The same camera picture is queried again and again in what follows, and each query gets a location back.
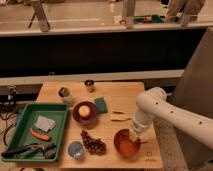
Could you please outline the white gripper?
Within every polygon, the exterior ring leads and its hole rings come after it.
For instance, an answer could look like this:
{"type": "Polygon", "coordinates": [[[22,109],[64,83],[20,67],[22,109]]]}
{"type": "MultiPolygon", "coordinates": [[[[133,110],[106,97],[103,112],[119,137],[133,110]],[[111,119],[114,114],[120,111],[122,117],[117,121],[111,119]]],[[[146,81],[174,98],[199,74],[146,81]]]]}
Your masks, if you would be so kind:
{"type": "Polygon", "coordinates": [[[140,138],[141,134],[145,131],[146,127],[141,125],[137,121],[133,120],[131,123],[131,127],[129,130],[129,138],[135,142],[137,139],[140,138]]]}

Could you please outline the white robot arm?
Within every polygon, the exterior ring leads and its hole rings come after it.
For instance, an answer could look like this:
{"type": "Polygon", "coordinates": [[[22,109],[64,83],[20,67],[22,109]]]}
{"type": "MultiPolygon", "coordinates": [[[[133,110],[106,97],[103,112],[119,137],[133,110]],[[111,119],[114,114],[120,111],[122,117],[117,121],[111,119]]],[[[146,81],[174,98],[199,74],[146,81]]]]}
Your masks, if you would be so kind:
{"type": "Polygon", "coordinates": [[[160,117],[178,129],[213,149],[213,119],[176,107],[167,101],[166,92],[154,87],[136,97],[136,112],[132,117],[130,138],[135,141],[160,117]]]}

